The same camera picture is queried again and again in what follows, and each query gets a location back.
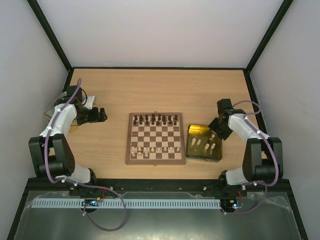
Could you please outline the gold metal tin tray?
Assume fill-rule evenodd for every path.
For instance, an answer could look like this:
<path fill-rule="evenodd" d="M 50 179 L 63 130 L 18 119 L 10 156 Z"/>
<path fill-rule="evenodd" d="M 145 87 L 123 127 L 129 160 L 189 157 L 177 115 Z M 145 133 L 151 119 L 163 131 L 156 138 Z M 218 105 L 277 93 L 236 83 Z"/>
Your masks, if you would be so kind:
<path fill-rule="evenodd" d="M 208 126 L 190 124 L 185 155 L 188 159 L 219 162 L 223 158 L 223 141 Z"/>

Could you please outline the wooden chess board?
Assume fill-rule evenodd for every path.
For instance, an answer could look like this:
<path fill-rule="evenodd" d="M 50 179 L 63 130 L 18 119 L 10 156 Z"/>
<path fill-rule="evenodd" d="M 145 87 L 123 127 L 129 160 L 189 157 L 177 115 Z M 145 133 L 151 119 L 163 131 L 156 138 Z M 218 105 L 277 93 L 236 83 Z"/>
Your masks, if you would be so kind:
<path fill-rule="evenodd" d="M 127 165 L 185 165 L 181 112 L 132 112 L 128 118 Z"/>

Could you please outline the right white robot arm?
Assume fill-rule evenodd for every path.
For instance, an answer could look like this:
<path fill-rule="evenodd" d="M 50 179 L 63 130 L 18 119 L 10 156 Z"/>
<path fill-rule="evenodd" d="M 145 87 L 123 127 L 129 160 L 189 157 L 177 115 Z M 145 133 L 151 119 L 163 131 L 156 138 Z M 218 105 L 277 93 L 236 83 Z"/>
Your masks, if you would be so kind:
<path fill-rule="evenodd" d="M 244 100 L 235 104 L 229 98 L 217 102 L 218 117 L 208 127 L 221 140 L 236 133 L 245 143 L 242 166 L 223 171 L 218 177 L 218 191 L 229 196 L 249 185 L 274 186 L 283 176 L 283 145 L 249 119 L 261 112 L 259 104 Z"/>

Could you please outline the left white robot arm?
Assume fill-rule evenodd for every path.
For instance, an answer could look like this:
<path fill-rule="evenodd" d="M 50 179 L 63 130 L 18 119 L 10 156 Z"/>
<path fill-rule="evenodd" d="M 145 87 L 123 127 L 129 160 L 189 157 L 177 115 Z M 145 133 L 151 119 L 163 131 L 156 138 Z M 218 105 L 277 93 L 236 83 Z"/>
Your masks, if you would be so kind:
<path fill-rule="evenodd" d="M 105 109 L 94 107 L 95 97 L 88 97 L 79 85 L 70 85 L 65 95 L 53 104 L 53 115 L 45 130 L 28 141 L 35 175 L 51 183 L 69 182 L 94 185 L 94 171 L 76 163 L 67 142 L 73 125 L 103 123 L 107 120 Z"/>

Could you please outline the silver metal tin lid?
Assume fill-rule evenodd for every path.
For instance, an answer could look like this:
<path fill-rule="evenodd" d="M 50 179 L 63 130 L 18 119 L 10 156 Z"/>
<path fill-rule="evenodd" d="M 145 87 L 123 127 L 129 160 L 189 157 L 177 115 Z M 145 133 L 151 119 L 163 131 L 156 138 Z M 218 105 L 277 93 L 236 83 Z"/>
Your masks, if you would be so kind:
<path fill-rule="evenodd" d="M 53 101 L 53 103 L 52 103 L 50 106 L 48 106 L 47 109 L 44 111 L 43 115 L 44 115 L 44 117 L 45 117 L 48 121 L 50 121 L 50 120 L 52 119 L 53 115 L 54 115 L 55 103 L 56 103 L 56 102 L 59 102 L 59 101 L 60 101 L 63 97 L 65 97 L 66 95 L 67 95 L 67 92 L 66 92 L 66 91 L 63 92 L 63 93 L 61 93 L 61 94 L 59 95 L 59 97 L 56 98 L 56 99 Z M 78 128 L 77 121 L 74 120 L 74 121 L 72 122 L 72 124 L 70 125 L 70 129 L 68 130 L 68 132 L 69 132 L 69 133 L 73 133 L 73 132 L 76 131 L 77 128 Z"/>

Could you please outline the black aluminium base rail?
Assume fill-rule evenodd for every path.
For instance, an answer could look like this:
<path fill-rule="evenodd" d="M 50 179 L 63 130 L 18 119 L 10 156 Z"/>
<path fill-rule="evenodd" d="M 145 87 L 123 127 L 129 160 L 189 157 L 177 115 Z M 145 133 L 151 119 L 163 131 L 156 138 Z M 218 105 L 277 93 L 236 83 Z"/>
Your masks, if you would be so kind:
<path fill-rule="evenodd" d="M 127 192 L 143 193 L 189 193 L 203 197 L 231 198 L 239 194 L 246 196 L 248 192 L 260 192 L 265 189 L 262 185 L 249 185 L 246 190 L 241 186 L 223 187 L 217 179 L 201 180 L 169 180 L 169 179 L 111 179 L 99 178 L 97 187 L 88 188 L 83 186 L 72 186 L 70 183 L 52 184 L 44 178 L 29 178 L 24 193 L 30 191 L 60 192 L 66 191 L 71 196 L 98 197 L 102 196 L 101 187 L 113 189 L 119 194 Z"/>

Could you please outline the left black frame post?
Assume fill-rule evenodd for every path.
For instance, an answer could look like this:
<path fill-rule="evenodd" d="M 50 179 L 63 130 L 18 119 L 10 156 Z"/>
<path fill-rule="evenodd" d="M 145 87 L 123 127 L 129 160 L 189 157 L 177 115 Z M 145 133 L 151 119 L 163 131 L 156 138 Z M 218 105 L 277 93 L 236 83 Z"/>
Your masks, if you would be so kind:
<path fill-rule="evenodd" d="M 66 71 L 69 73 L 72 71 L 73 67 L 68 60 L 61 44 L 58 41 L 50 23 L 48 22 L 41 6 L 39 5 L 37 0 L 27 0 L 31 10 L 33 11 L 35 17 L 37 18 L 38 22 L 40 23 L 42 29 L 44 30 L 47 38 L 49 39 L 50 43 L 52 44 L 55 52 L 57 53 L 58 57 L 60 58 L 62 64 L 64 65 Z"/>

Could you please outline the black frame post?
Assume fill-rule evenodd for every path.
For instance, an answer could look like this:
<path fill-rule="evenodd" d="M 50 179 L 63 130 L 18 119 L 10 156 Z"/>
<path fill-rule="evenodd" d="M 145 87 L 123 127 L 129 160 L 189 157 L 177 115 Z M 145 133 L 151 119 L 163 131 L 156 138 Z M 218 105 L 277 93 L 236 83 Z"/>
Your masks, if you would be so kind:
<path fill-rule="evenodd" d="M 68 60 L 61 44 L 58 41 L 50 23 L 48 22 L 41 6 L 39 5 L 37 0 L 27 0 L 31 10 L 33 11 L 35 17 L 37 18 L 38 22 L 40 23 L 42 29 L 44 30 L 47 38 L 49 39 L 50 43 L 52 44 L 55 52 L 57 53 L 58 57 L 60 58 L 62 64 L 64 65 L 66 71 L 69 73 L 72 71 L 73 67 Z"/>
<path fill-rule="evenodd" d="M 262 53 L 264 52 L 265 48 L 267 47 L 268 43 L 270 42 L 271 38 L 273 37 L 274 33 L 276 32 L 278 26 L 282 22 L 283 18 L 285 17 L 286 13 L 288 12 L 293 2 L 294 0 L 282 1 L 269 27 L 267 28 L 260 43 L 258 44 L 253 56 L 251 57 L 247 67 L 245 68 L 246 75 L 249 75 L 253 70 L 253 68 L 255 67 L 256 63 L 258 62 L 259 58 L 261 57 Z"/>

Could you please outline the right black frame post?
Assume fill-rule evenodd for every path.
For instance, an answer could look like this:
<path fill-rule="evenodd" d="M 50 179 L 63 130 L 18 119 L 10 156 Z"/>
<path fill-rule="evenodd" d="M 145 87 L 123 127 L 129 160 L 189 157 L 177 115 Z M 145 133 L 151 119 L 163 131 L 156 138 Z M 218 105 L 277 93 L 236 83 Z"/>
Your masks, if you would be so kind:
<path fill-rule="evenodd" d="M 285 17 L 286 13 L 288 12 L 293 2 L 294 0 L 282 1 L 269 27 L 267 28 L 260 43 L 258 44 L 253 56 L 251 57 L 247 67 L 245 68 L 246 75 L 249 75 L 253 70 L 253 68 L 255 67 L 256 63 L 258 62 L 259 58 L 261 57 L 262 53 L 264 52 L 265 48 L 267 47 L 268 43 L 270 42 L 271 38 L 273 37 L 274 33 L 276 32 L 278 26 L 282 22 L 283 18 Z"/>

